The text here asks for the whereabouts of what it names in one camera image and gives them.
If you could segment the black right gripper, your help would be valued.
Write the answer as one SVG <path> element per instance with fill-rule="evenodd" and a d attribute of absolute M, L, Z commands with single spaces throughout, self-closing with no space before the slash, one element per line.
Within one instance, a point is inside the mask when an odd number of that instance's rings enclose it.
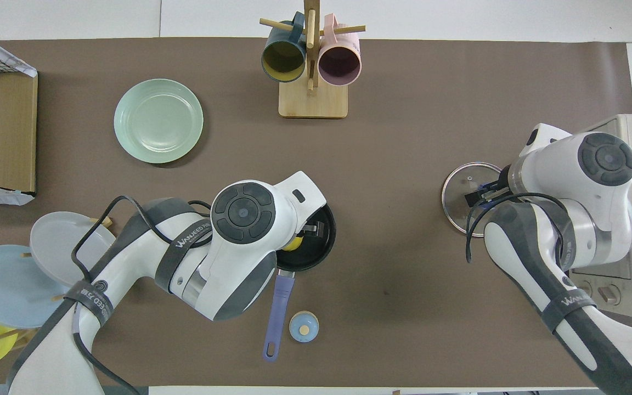
<path fill-rule="evenodd" d="M 465 195 L 467 203 L 476 203 L 472 206 L 472 213 L 482 213 L 486 210 L 491 210 L 494 201 L 512 194 L 509 187 L 509 170 L 509 167 L 502 168 L 495 182 L 486 183 L 477 188 L 476 191 Z"/>

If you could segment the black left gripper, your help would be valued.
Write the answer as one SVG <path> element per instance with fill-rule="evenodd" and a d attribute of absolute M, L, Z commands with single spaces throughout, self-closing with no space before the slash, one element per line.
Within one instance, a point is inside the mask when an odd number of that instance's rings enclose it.
<path fill-rule="evenodd" d="M 329 222 L 322 219 L 309 220 L 298 233 L 298 237 L 316 237 L 326 239 L 329 237 Z"/>

